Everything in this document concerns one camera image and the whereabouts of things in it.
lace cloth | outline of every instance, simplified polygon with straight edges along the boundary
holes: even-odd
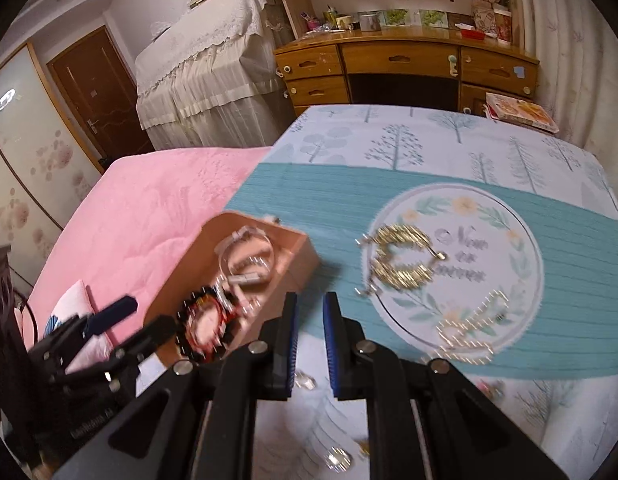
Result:
[[[135,59],[138,95],[156,86],[183,61],[228,38],[263,36],[266,0],[207,0],[145,48]]]

teal stripe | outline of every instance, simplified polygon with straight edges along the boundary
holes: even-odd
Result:
[[[618,374],[616,220],[532,193],[458,178],[301,164],[260,164],[228,208],[254,216],[274,214],[311,237],[322,263],[300,298],[304,330],[324,336],[321,298],[326,290],[335,290],[343,314],[360,321],[368,338],[416,360],[422,354],[353,292],[361,285],[361,255],[354,240],[395,196],[435,182],[469,184],[508,203],[534,232],[544,259],[544,298],[534,323],[491,364],[460,368],[519,379]]]

drawer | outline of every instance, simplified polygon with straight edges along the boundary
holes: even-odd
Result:
[[[277,54],[276,63],[287,81],[342,74],[335,45],[316,46]]]
[[[487,103],[487,92],[507,95],[509,97],[515,97],[516,99],[522,99],[523,101],[531,100],[527,97],[509,94],[508,92],[498,92],[491,88],[463,84],[460,86],[460,111],[465,114],[486,117],[486,114],[484,113],[484,105]]]
[[[537,66],[515,57],[477,48],[461,48],[462,82],[533,99]]]
[[[348,92],[342,76],[312,77],[286,85],[294,107],[347,104]]]
[[[415,41],[374,41],[342,46],[347,73],[457,78],[457,56],[458,48],[454,45]]]

door handle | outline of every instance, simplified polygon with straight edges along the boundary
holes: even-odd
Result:
[[[98,132],[98,130],[96,128],[96,123],[97,122],[98,122],[97,120],[92,121],[91,119],[87,119],[87,124],[89,125],[89,128],[91,128],[93,133],[95,133],[95,134]]]

desk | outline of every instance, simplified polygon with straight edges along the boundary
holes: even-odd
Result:
[[[317,33],[275,52],[297,115],[318,104],[405,105],[484,115],[486,92],[532,101],[538,60],[459,30]]]

